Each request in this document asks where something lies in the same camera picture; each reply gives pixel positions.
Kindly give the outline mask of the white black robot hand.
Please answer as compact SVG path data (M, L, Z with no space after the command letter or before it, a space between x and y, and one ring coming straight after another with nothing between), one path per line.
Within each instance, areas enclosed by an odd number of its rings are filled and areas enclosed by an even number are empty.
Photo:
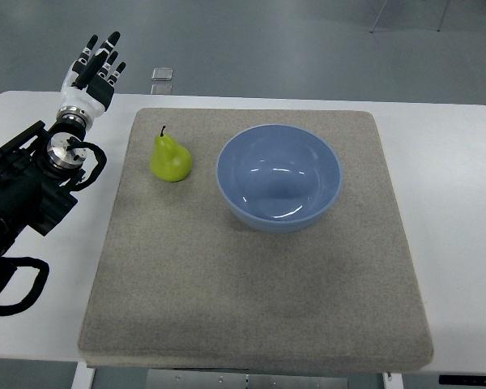
M115 47L120 37L119 32L113 32L99 43L94 35L84 46L63 81L60 118L73 114L92 122L108 110L116 83L126 68L124 62L116 62Z

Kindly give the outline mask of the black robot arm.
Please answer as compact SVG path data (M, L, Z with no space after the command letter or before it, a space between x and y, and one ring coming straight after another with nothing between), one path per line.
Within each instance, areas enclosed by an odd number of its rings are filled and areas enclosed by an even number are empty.
M107 157L85 141L85 125L74 114L49 129L38 121L0 147L0 294L21 267L37 271L31 290L15 304L0 306L0 317L29 309L41 295L49 265L32 257L7 258L26 227L46 235L77 203L72 195L102 173Z

